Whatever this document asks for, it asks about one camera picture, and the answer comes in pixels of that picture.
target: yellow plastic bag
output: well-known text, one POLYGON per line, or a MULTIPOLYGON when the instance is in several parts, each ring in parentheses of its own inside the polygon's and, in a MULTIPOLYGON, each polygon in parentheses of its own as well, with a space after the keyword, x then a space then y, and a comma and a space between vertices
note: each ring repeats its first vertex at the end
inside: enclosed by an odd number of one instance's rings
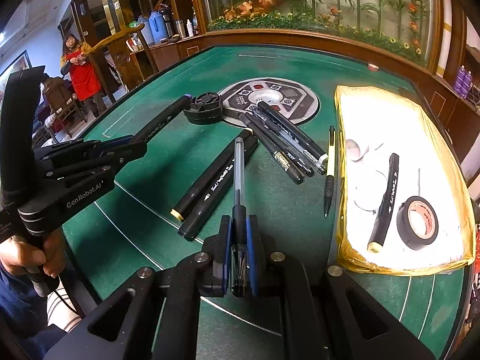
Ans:
MULTIPOLYGON (((470 196, 465 185, 462 173, 458 168, 454 156, 450 152, 446 142, 443 140, 440 132, 435 125, 424 113, 422 107, 409 99, 390 93, 388 91, 375 87, 359 87, 351 88, 346 86, 338 86, 335 91, 335 106, 338 115, 338 138, 339 138, 339 183, 338 190, 340 195, 339 214, 337 219, 337 260, 338 263, 345 268, 358 273, 378 273, 385 275, 401 275, 401 276, 420 276, 432 275, 462 266, 470 265, 475 259, 475 220, 473 209, 471 206, 470 196), (381 100, 382 104, 388 107, 392 104, 395 107, 408 107, 413 109, 417 123, 421 126, 424 134, 431 140, 434 151, 436 152, 443 166, 443 171, 448 179, 450 190, 457 210, 460 234, 463 239, 463 256, 457 261, 430 266, 421 269, 393 269, 379 266, 369 262, 357 250, 352 248, 347 234, 347 159, 345 150, 345 126, 342 116, 341 99, 343 96, 358 96, 359 98, 369 96, 375 101, 381 100)), ((396 212, 393 214, 392 221, 396 218, 396 212)))

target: metal screw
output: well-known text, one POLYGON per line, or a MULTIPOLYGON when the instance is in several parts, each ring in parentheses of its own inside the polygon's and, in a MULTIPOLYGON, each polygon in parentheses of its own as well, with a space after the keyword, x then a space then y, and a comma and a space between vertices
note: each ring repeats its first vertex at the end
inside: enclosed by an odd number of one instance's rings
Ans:
POLYGON ((208 261, 209 256, 207 253, 204 251, 200 251, 193 256, 194 260, 198 263, 204 263, 205 261, 208 261))
POLYGON ((270 258, 276 263, 279 263, 285 259, 285 254, 280 251, 275 251, 270 255, 270 258))
POLYGON ((153 269, 148 267, 148 266, 144 266, 143 268, 140 268, 138 271, 137 271, 137 276, 139 278, 142 278, 142 279, 145 279, 145 278, 148 278, 149 276, 151 276, 153 273, 153 269))
POLYGON ((334 278, 342 276, 342 273, 343 273, 342 268, 340 268, 337 265, 332 265, 328 267, 327 272, 330 276, 333 276, 334 278))

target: blue thermos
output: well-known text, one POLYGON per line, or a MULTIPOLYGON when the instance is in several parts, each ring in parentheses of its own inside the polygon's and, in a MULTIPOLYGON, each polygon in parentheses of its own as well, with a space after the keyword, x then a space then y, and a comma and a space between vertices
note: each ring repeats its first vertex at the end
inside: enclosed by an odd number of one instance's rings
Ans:
POLYGON ((153 38, 153 35, 152 35, 152 30, 150 29, 150 22, 148 19, 146 19, 145 17, 143 16, 139 16, 138 17, 138 20, 137 20, 137 23, 143 23, 145 24, 145 27, 143 28, 142 30, 142 35, 143 37, 145 38, 145 41, 147 42, 147 44, 150 46, 152 44, 155 43, 155 40, 153 38))
POLYGON ((159 12, 153 11, 150 15, 150 29, 152 30, 152 35, 155 43, 160 43, 161 39, 168 38, 169 34, 167 32, 167 26, 163 16, 159 12))

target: glass display case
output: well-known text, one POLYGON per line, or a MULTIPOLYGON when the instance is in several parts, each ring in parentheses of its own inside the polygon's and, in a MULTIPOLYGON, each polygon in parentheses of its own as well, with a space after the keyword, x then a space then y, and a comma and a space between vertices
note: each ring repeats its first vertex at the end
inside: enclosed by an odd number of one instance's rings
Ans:
POLYGON ((364 42, 425 65, 433 0, 202 0, 209 31, 280 28, 364 42))

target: white bottle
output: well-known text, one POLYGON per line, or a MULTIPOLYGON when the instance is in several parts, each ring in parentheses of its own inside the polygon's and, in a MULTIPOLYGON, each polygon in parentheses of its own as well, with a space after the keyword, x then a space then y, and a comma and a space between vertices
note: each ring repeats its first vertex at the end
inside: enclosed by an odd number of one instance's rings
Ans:
POLYGON ((187 19, 187 31, 189 37, 194 35, 194 28, 191 25, 190 19, 187 19))

